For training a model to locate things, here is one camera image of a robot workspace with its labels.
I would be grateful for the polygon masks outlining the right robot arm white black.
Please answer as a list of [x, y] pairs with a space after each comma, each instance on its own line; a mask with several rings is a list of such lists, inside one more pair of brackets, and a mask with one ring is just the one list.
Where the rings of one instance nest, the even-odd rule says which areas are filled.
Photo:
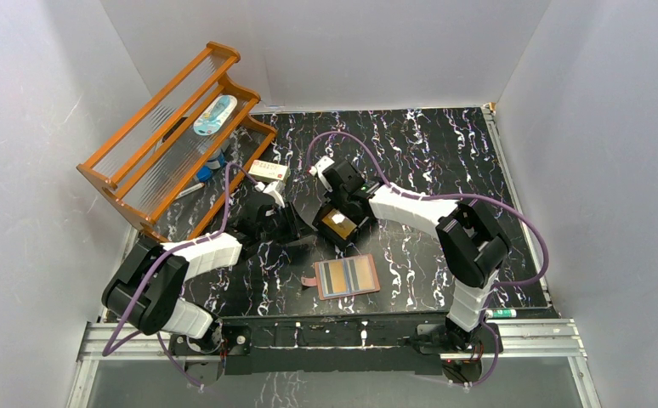
[[329, 212], [315, 218], [337, 243], [374, 220], [407, 225], [440, 244], [455, 280], [446, 317], [448, 343], [468, 352], [481, 339], [485, 301], [511, 244], [490, 208], [476, 198], [431, 199], [382, 180], [369, 181], [348, 161], [322, 157], [309, 170], [324, 186]]

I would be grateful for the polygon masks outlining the black card tray box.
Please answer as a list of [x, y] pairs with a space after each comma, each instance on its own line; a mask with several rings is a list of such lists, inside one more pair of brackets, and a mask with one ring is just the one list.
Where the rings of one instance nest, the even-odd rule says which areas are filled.
[[330, 201], [324, 201], [312, 225], [321, 237], [340, 250], [346, 250], [374, 220], [375, 218], [366, 213], [350, 217], [348, 211], [343, 212]]

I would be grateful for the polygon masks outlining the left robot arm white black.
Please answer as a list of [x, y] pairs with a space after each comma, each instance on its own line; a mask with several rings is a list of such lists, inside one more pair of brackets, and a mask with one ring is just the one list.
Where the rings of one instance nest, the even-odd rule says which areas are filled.
[[272, 199], [246, 204], [220, 234], [181, 242], [141, 238], [104, 289], [101, 303], [145, 335], [159, 331], [189, 338], [199, 352], [221, 346], [219, 317], [181, 297], [184, 283], [214, 269], [233, 267], [258, 253], [265, 242], [300, 247], [314, 231], [292, 203]]

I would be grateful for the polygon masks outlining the gold credit card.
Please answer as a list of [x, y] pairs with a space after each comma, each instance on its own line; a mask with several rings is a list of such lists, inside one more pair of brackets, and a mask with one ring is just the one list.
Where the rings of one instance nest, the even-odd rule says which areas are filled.
[[353, 292], [376, 289], [372, 262], [367, 256], [352, 258], [348, 261], [348, 265]]

